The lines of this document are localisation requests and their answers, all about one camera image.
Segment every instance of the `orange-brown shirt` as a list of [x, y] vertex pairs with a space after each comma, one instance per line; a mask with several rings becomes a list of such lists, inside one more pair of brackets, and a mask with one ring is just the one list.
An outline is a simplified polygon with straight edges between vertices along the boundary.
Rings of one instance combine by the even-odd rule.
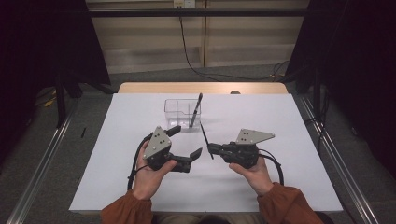
[[[322, 223], [297, 188], [274, 183], [274, 187], [257, 197], [257, 201], [268, 223]], [[101, 216], [103, 224], [150, 224], [153, 218], [151, 201], [139, 201], [129, 190], [104, 208]]]

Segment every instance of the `pen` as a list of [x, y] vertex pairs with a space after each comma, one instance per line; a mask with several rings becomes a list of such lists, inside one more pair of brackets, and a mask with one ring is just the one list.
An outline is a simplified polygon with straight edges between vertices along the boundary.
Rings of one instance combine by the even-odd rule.
[[189, 126], [190, 128], [192, 128], [192, 125], [194, 124], [195, 121], [195, 117], [197, 117], [197, 113], [198, 113], [197, 110], [198, 110], [198, 106], [201, 104], [202, 97], [203, 97], [202, 93], [199, 93], [197, 106], [195, 107], [194, 113], [192, 114], [192, 118]]

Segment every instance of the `paper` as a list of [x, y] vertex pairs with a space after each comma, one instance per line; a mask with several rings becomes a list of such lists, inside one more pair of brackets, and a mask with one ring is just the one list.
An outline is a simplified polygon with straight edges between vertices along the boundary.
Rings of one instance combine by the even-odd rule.
[[[196, 94], [128, 94], [113, 96], [105, 122], [70, 210], [95, 213], [124, 195], [139, 143], [155, 127], [166, 129], [166, 99], [191, 99]], [[257, 146], [271, 152], [281, 163], [286, 186], [300, 189], [316, 211], [341, 211], [342, 207], [323, 167], [304, 122], [288, 94], [206, 94], [201, 121], [210, 143], [235, 141], [242, 128], [274, 133], [275, 138]], [[152, 198], [152, 210], [171, 213], [258, 212], [256, 194], [228, 163], [207, 152], [201, 132], [171, 137], [171, 152], [189, 157], [202, 147], [201, 158], [188, 174], [171, 172]], [[270, 176], [278, 174], [267, 161]]]

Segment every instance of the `clear plastic box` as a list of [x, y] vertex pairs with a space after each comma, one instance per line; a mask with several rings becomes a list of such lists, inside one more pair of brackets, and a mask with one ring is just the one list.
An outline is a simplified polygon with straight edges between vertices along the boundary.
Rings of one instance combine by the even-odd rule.
[[168, 129], [177, 125], [181, 126], [181, 130], [199, 130], [201, 121], [201, 105], [197, 108], [194, 123], [190, 128], [198, 99], [168, 99], [165, 100], [164, 112], [168, 125]]

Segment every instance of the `hand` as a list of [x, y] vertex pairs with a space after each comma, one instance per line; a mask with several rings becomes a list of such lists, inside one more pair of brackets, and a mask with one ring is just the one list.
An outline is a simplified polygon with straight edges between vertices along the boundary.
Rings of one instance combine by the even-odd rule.
[[264, 195], [274, 186], [268, 174], [264, 158], [259, 157], [257, 164], [250, 167], [248, 170], [236, 163], [231, 163], [229, 167], [238, 174], [244, 176], [249, 185], [259, 196]]
[[[145, 154], [148, 144], [149, 141], [145, 142], [139, 151], [136, 170], [148, 164], [146, 160], [143, 160], [143, 155]], [[153, 171], [146, 166], [137, 172], [133, 187], [133, 195], [136, 199], [149, 200], [155, 192], [157, 192], [163, 177], [168, 174], [176, 164], [176, 161], [168, 161], [158, 171]]]

